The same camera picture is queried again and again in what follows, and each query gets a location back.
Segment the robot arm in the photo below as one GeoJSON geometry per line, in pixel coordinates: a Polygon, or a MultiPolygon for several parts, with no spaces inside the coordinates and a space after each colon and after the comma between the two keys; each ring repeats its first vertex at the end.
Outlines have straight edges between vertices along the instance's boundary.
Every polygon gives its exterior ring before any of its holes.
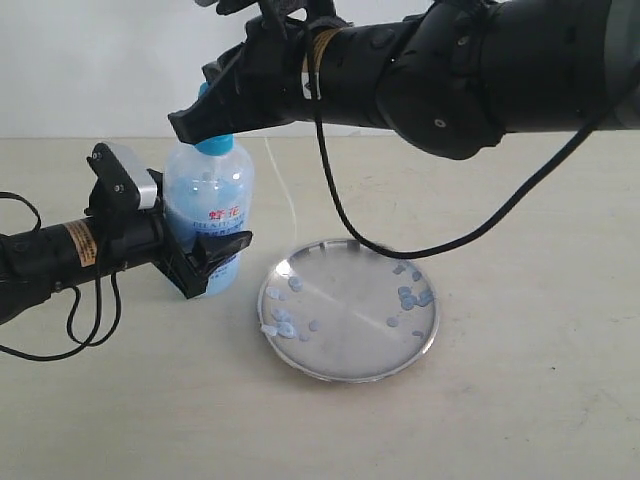
{"type": "MultiPolygon", "coordinates": [[[[223,0],[218,12],[252,3],[223,0]]],[[[204,67],[212,88],[169,116],[183,142],[313,119],[304,32],[286,20],[299,8],[326,123],[394,130],[457,160],[508,133],[578,130],[640,61],[638,0],[440,0],[365,27],[337,17],[330,0],[258,3],[246,41],[204,67]]],[[[600,126],[636,128],[640,89],[600,126]]]]}

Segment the metal rim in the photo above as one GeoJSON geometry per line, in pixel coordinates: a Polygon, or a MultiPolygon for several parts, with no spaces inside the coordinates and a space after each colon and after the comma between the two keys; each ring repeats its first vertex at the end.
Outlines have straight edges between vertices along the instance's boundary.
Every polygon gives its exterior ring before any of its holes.
{"type": "MultiPolygon", "coordinates": [[[[280,263],[282,263],[286,259],[289,259],[289,258],[293,257],[298,252],[306,250],[306,249],[309,249],[309,248],[312,248],[312,247],[316,247],[316,246],[320,246],[320,245],[343,244],[343,243],[352,242],[352,241],[355,241],[355,240],[353,240],[351,238],[335,238],[335,239],[330,239],[330,240],[322,240],[322,241],[318,241],[318,242],[309,243],[307,245],[298,247],[295,250],[289,252],[284,257],[284,259],[281,259],[280,261],[275,263],[272,266],[272,268],[269,269],[269,274],[266,276],[265,280],[262,282],[262,286],[260,287],[260,293],[258,295],[258,304],[257,304],[259,326],[262,327],[263,325],[265,325],[264,316],[263,316],[263,313],[262,313],[262,304],[263,304],[263,301],[264,301],[264,296],[266,294],[266,289],[269,286],[269,280],[271,278],[271,272],[273,272],[276,269],[276,267],[278,265],[280,265],[280,263]]],[[[365,247],[364,245],[362,245],[362,248],[366,248],[367,250],[372,251],[371,249],[365,247]]],[[[280,359],[282,361],[284,361],[291,368],[293,368],[295,370],[298,370],[299,372],[302,372],[305,375],[307,375],[309,377],[312,377],[312,378],[315,378],[317,380],[321,380],[321,381],[324,381],[324,382],[336,382],[336,383],[340,382],[340,383],[350,383],[350,384],[361,384],[361,383],[378,382],[380,380],[384,380],[386,378],[395,376],[395,375],[403,372],[404,370],[408,369],[409,367],[413,366],[415,363],[418,362],[418,360],[420,360],[422,357],[424,357],[429,352],[429,350],[433,346],[433,343],[435,342],[436,336],[438,334],[438,330],[440,328],[440,308],[438,306],[438,292],[436,291],[436,289],[435,289],[435,287],[433,285],[433,282],[431,281],[431,278],[428,275],[425,275],[425,273],[422,271],[422,269],[420,269],[417,265],[415,265],[413,263],[411,263],[411,265],[413,266],[413,268],[415,268],[416,270],[418,270],[422,274],[424,280],[426,281],[427,285],[429,285],[429,288],[431,289],[431,292],[433,293],[433,310],[434,310],[433,327],[431,328],[431,332],[429,333],[429,336],[426,338],[425,344],[420,349],[420,351],[418,353],[416,353],[413,357],[411,357],[408,361],[406,361],[405,363],[400,365],[399,367],[396,367],[393,370],[390,370],[389,372],[386,372],[386,373],[381,374],[381,375],[375,375],[375,376],[371,376],[371,377],[363,378],[363,379],[358,379],[358,380],[341,378],[341,377],[333,377],[333,376],[329,376],[329,375],[322,375],[320,373],[314,372],[312,370],[309,370],[308,368],[305,368],[305,367],[299,365],[293,359],[291,359],[289,356],[285,355],[284,352],[282,351],[282,349],[279,348],[274,343],[274,341],[273,341],[273,339],[271,337],[265,335],[265,338],[267,339],[267,341],[271,345],[271,348],[276,352],[276,354],[278,355],[278,357],[280,357],[280,359]]]]}

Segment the white table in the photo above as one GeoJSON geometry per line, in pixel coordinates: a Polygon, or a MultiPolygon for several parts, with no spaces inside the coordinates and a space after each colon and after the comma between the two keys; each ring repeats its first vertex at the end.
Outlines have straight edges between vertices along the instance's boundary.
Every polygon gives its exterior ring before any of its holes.
{"type": "MultiPolygon", "coordinates": [[[[419,248],[484,221],[566,138],[513,137],[462,163],[392,137],[332,139],[330,151],[356,225],[419,248]]],[[[598,135],[486,238],[421,262],[441,296],[433,349],[359,386],[302,376],[258,331],[268,268],[345,231],[312,139],[270,141],[297,238],[264,141],[242,141],[257,168],[255,240],[234,287],[186,302],[154,268],[131,270],[122,327],[103,348],[53,365],[1,357],[2,480],[639,478],[638,135],[598,135]]],[[[122,142],[155,168],[171,145],[122,142]]],[[[94,143],[1,141],[0,189],[32,200],[47,225],[81,217],[94,143]]],[[[0,205],[4,233],[31,221],[0,205]]],[[[68,349],[70,302],[26,312],[1,342],[68,349]]]]}

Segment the blue bottle cap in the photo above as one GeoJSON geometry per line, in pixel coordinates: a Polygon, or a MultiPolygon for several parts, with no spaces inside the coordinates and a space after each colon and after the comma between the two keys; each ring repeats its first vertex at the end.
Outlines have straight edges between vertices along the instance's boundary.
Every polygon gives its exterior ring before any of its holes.
{"type": "MultiPolygon", "coordinates": [[[[209,84],[207,82],[203,83],[200,86],[200,92],[198,96],[201,97],[202,95],[204,95],[208,88],[209,84]]],[[[217,157],[229,153],[233,149],[233,143],[233,135],[221,135],[219,137],[213,137],[200,142],[195,147],[200,153],[212,157],[217,157]]]]}

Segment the plastic bottle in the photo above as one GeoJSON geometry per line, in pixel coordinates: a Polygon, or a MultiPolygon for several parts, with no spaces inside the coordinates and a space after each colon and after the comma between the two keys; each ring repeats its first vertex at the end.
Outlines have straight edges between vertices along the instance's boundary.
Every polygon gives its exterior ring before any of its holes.
{"type": "MultiPolygon", "coordinates": [[[[202,95],[208,85],[200,89],[202,95]]],[[[198,145],[178,143],[164,171],[165,216],[185,251],[196,234],[229,235],[248,230],[254,167],[232,135],[198,145]]],[[[238,275],[240,255],[214,272],[204,296],[227,290],[238,275]]]]}

